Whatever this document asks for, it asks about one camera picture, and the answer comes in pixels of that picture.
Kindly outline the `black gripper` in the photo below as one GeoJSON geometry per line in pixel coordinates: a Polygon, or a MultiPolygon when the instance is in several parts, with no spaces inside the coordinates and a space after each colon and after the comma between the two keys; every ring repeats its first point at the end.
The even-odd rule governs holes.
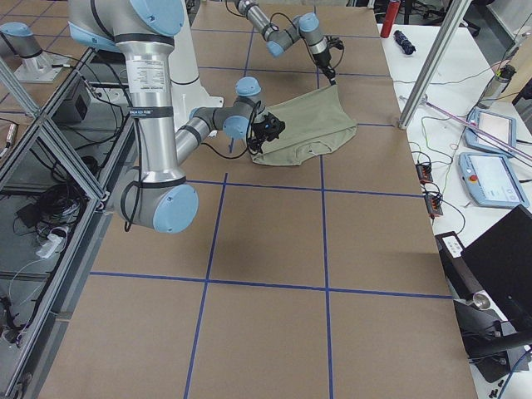
{"type": "Polygon", "coordinates": [[[248,149],[251,155],[262,154],[262,146],[279,138],[286,125],[273,113],[268,112],[260,122],[251,125],[251,136],[248,138],[248,149]]]}
{"type": "Polygon", "coordinates": [[[327,79],[336,78],[335,67],[331,64],[330,50],[332,48],[344,50],[344,44],[340,37],[324,36],[319,42],[312,45],[313,60],[327,79]]]}

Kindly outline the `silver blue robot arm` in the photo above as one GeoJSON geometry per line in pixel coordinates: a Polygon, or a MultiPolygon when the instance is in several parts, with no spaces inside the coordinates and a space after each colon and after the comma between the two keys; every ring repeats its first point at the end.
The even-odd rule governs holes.
{"type": "Polygon", "coordinates": [[[71,37],[94,49],[119,52],[126,61],[129,113],[136,129],[139,164],[118,184],[113,207],[125,228],[137,224],[177,234],[194,220],[199,197],[181,164],[212,131],[244,140],[257,152],[285,124],[263,103],[253,77],[236,84],[230,107],[198,107],[175,126],[170,54],[188,21],[181,1],[70,1],[71,37]]]}
{"type": "Polygon", "coordinates": [[[260,33],[273,57],[282,56],[292,45],[303,40],[313,64],[328,79],[331,86],[336,84],[331,49],[336,48],[343,52],[344,45],[339,37],[323,33],[315,12],[294,18],[276,12],[268,17],[256,1],[233,1],[233,4],[236,12],[260,33]]]}

